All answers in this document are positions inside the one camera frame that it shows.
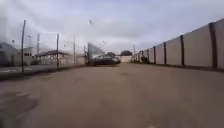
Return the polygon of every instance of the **tree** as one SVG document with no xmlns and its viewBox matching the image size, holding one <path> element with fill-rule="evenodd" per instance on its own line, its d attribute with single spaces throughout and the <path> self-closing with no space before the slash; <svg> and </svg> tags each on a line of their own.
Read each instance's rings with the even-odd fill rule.
<svg viewBox="0 0 224 128">
<path fill-rule="evenodd" d="M 116 56 L 115 53 L 113 53 L 113 52 L 108 52 L 107 55 L 108 55 L 108 56 L 111 56 L 111 57 Z"/>
<path fill-rule="evenodd" d="M 124 50 L 121 52 L 121 56 L 132 56 L 132 52 L 129 50 Z"/>
</svg>

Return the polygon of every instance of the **cloudy sky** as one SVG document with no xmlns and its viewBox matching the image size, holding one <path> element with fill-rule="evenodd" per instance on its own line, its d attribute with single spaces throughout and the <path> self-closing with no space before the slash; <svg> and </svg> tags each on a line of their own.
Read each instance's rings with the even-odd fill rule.
<svg viewBox="0 0 224 128">
<path fill-rule="evenodd" d="M 27 45 L 27 36 L 34 43 L 40 33 L 41 45 L 54 49 L 59 33 L 66 50 L 74 36 L 80 47 L 92 42 L 119 52 L 136 44 L 141 50 L 224 17 L 223 0 L 0 0 L 0 5 L 7 40 L 20 44 L 26 19 Z"/>
</svg>

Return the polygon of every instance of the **car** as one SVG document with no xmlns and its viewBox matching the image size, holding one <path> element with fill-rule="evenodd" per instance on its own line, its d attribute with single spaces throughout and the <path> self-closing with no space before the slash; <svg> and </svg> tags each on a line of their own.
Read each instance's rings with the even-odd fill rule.
<svg viewBox="0 0 224 128">
<path fill-rule="evenodd" d="M 92 65 L 111 65 L 115 66 L 118 64 L 118 60 L 115 57 L 107 56 L 107 55 L 101 55 L 92 60 Z"/>
<path fill-rule="evenodd" d="M 121 61 L 120 61 L 120 59 L 118 57 L 114 57 L 114 58 L 116 59 L 117 64 L 121 63 Z"/>
</svg>

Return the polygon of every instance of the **asphalt road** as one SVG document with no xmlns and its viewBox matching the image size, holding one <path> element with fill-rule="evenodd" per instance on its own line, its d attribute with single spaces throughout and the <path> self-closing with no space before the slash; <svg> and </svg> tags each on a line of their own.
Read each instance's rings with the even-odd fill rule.
<svg viewBox="0 0 224 128">
<path fill-rule="evenodd" d="M 224 127 L 224 74 L 217 72 L 123 64 L 43 74 L 0 87 L 1 118 L 14 127 Z"/>
</svg>

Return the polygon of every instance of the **utility pole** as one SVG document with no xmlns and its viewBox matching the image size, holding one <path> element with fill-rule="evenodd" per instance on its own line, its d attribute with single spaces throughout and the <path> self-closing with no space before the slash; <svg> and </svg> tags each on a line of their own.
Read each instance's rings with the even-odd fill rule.
<svg viewBox="0 0 224 128">
<path fill-rule="evenodd" d="M 59 44 L 59 34 L 57 34 L 57 69 L 58 69 L 58 67 L 59 67 L 58 44 Z"/>
<path fill-rule="evenodd" d="M 25 34 L 25 28 L 26 28 L 26 20 L 24 20 L 23 23 L 23 31 L 22 31 L 22 39 L 21 39 L 21 68 L 22 72 L 24 72 L 24 62 L 23 62 L 23 42 L 24 42 L 24 34 Z"/>
<path fill-rule="evenodd" d="M 39 54 L 40 54 L 40 34 L 37 34 L 37 60 L 39 60 Z"/>
<path fill-rule="evenodd" d="M 134 54 L 135 54 L 135 44 L 133 45 L 133 52 L 134 52 Z"/>
<path fill-rule="evenodd" d="M 76 53 L 75 53 L 76 50 L 75 50 L 75 47 L 76 46 L 75 46 L 75 37 L 74 37 L 74 49 L 73 49 L 74 50 L 74 65 L 76 64 Z"/>
</svg>

